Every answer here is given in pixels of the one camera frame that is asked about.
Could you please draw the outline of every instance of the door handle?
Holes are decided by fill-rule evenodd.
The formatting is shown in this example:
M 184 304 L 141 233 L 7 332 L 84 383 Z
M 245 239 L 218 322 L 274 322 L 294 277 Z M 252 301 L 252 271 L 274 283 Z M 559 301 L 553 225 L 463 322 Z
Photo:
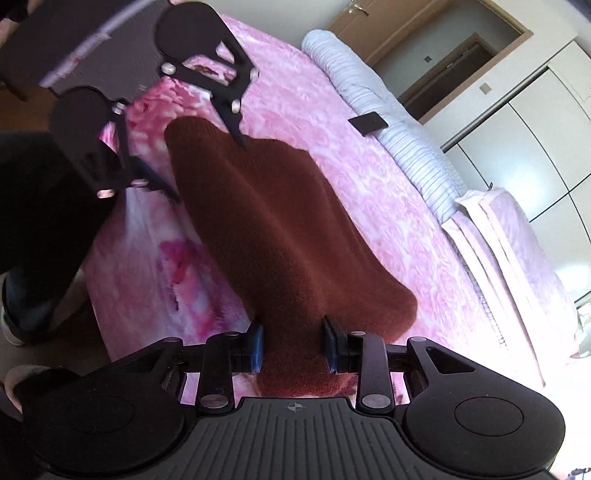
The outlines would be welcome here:
M 358 10 L 360 12 L 363 12 L 366 17 L 369 16 L 369 12 L 365 8 L 360 7 L 359 4 L 354 4 L 352 7 L 350 7 L 349 8 L 349 13 L 350 14 L 355 13 L 356 10 Z

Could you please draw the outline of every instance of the striped pillow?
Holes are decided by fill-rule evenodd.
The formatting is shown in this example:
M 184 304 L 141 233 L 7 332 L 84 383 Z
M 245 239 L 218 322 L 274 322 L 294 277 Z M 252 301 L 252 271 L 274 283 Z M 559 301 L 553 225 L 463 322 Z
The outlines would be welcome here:
M 455 200 L 467 191 L 464 182 L 382 79 L 332 32 L 309 32 L 302 50 L 328 75 L 358 115 L 377 112 L 388 123 L 388 128 L 376 134 L 377 140 L 419 191 L 439 223 L 457 212 Z

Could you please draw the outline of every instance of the folded blanket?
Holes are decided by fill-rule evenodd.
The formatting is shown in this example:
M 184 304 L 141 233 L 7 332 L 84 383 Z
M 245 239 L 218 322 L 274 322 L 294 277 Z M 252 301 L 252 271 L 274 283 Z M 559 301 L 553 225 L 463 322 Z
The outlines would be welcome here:
M 494 314 L 512 359 L 513 379 L 539 391 L 544 386 L 541 374 L 537 378 L 525 374 L 539 371 L 537 358 L 495 254 L 464 212 L 456 212 L 441 227 L 459 249 Z
M 184 117 L 165 140 L 196 232 L 265 328 L 257 376 L 267 397 L 346 392 L 331 375 L 322 319 L 393 343 L 417 300 L 374 256 L 310 155 L 278 140 L 236 145 L 209 121 Z
M 559 377 L 570 356 L 577 311 L 541 249 L 515 198 L 505 189 L 471 190 L 458 199 L 494 253 L 517 306 L 546 383 Z

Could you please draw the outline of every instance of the black card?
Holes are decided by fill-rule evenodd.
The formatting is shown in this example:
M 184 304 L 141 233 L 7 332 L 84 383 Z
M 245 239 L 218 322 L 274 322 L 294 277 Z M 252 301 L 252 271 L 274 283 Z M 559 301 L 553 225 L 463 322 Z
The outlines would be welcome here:
M 388 124 L 376 112 L 350 118 L 349 123 L 364 137 L 382 128 L 388 128 Z

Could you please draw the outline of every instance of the logo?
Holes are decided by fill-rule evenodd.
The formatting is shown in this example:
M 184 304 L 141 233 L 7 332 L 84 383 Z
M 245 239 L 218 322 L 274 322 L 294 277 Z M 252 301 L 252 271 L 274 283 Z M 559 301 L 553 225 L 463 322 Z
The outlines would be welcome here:
M 305 406 L 303 406 L 301 403 L 293 402 L 290 403 L 287 408 L 289 408 L 292 412 L 297 413 L 302 410 L 302 408 L 305 408 Z

